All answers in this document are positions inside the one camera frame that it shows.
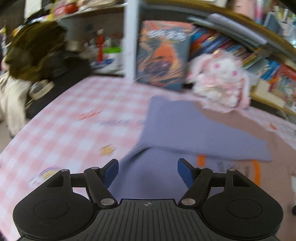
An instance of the toy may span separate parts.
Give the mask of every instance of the toy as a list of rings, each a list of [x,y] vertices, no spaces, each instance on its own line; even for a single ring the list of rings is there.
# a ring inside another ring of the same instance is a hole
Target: toy
[[[76,0],[67,0],[65,5],[65,11],[67,14],[75,13],[78,11]]]
[[[193,92],[228,108],[250,104],[249,79],[242,62],[223,50],[201,55],[191,62]]]

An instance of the sticker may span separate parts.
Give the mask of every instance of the sticker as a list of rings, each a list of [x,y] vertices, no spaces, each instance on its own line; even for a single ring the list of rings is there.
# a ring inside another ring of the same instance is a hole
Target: sticker
[[[35,189],[36,187],[40,186],[42,183],[44,183],[47,179],[52,177],[54,174],[56,174],[61,169],[62,168],[59,168],[59,167],[46,168],[40,174],[34,176],[29,181],[29,187]]]
[[[113,155],[113,152],[116,150],[115,147],[113,147],[111,144],[104,146],[101,148],[101,156],[106,156],[106,155]]]
[[[79,117],[78,117],[78,119],[81,121],[81,120],[84,120],[84,119],[86,119],[86,118],[90,118],[90,117],[92,117],[92,116],[94,116],[94,115],[97,115],[97,114],[99,114],[99,113],[101,113],[102,111],[95,111],[95,110],[91,110],[90,112],[87,112],[87,113],[83,113],[83,114],[81,114]]]
[[[127,100],[127,94],[125,93],[118,93],[116,95],[110,95],[106,98],[104,98],[105,101],[115,101],[115,102],[121,102]]]
[[[134,128],[145,125],[146,120],[98,120],[101,126],[132,126]]]
[[[269,126],[270,126],[270,128],[271,128],[271,129],[273,129],[274,131],[276,131],[276,130],[277,130],[277,127],[276,127],[274,124],[272,124],[272,123],[269,123]]]

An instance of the pink checkered tablecloth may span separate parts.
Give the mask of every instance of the pink checkered tablecloth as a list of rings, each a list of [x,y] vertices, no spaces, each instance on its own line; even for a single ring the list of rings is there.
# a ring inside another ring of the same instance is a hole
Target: pink checkered tablecloth
[[[19,238],[12,220],[15,205],[55,172],[63,168],[83,172],[112,158],[121,160],[137,143],[154,95],[198,100],[190,93],[131,84],[122,78],[89,77],[32,119],[0,154],[0,230],[6,238]],[[252,107],[240,112],[275,131],[296,150],[295,125]]]

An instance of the crosshair marking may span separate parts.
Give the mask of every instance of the crosshair marking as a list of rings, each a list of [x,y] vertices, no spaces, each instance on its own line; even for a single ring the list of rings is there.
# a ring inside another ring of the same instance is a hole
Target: crosshair marking
[[[150,203],[150,202],[145,202],[145,203],[143,203],[146,207],[150,207],[151,205],[152,205],[152,203]]]

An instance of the pink plush bunny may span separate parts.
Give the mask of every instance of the pink plush bunny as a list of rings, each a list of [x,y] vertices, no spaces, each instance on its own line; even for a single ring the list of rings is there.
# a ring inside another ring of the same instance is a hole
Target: pink plush bunny
[[[242,62],[233,55],[217,50],[191,63],[190,83],[193,92],[228,108],[246,108],[250,104],[249,80]]]

